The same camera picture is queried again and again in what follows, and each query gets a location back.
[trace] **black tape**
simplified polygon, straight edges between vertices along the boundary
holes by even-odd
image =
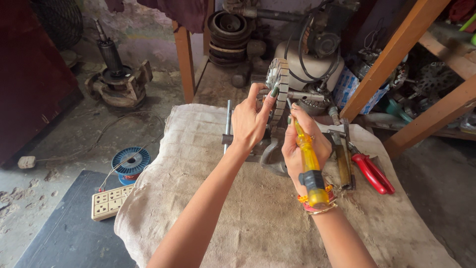
[[[299,182],[306,186],[308,192],[316,188],[325,190],[324,178],[320,170],[309,170],[299,174]]]

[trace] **hammer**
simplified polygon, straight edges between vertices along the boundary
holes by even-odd
[[[337,157],[337,165],[339,166],[339,174],[340,174],[340,188],[344,190],[352,189],[352,182],[350,179],[349,168],[347,165],[346,159],[346,151],[340,138],[345,138],[345,132],[328,129],[327,133],[332,134],[332,138],[334,139],[334,143],[336,144],[336,157]]]

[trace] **blue spool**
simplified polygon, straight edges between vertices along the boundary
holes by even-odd
[[[135,153],[140,150],[140,147],[129,147],[120,152],[118,152],[112,158],[112,168],[117,166],[122,161],[128,159]],[[116,173],[119,176],[119,181],[122,185],[130,185],[135,183],[135,180],[127,180],[124,176],[132,176],[141,173],[144,170],[144,167],[150,163],[150,155],[146,149],[142,149],[138,154],[133,158],[129,159],[127,162],[123,163],[116,169]]]

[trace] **yellow screwdriver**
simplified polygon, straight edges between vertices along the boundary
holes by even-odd
[[[312,138],[304,132],[297,120],[295,120],[295,126],[297,131],[296,143],[301,149],[304,170],[304,173],[299,174],[299,182],[306,186],[307,199],[311,207],[327,207],[329,205],[329,195],[326,192],[319,161],[317,161],[316,153],[312,148]]]

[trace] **green object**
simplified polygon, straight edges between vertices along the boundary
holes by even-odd
[[[464,31],[468,28],[474,21],[476,21],[476,14],[474,14],[464,25],[459,29],[459,31]]]
[[[271,97],[272,97],[272,98],[276,97],[277,94],[278,94],[278,92],[279,92],[279,88],[278,88],[277,86],[275,86],[275,87],[273,88],[273,91],[271,91]]]
[[[405,124],[413,121],[413,119],[407,113],[405,113],[402,105],[396,102],[394,99],[389,98],[387,95],[385,95],[378,102],[378,106],[380,106],[380,108],[382,108],[386,113],[402,118],[405,121]]]

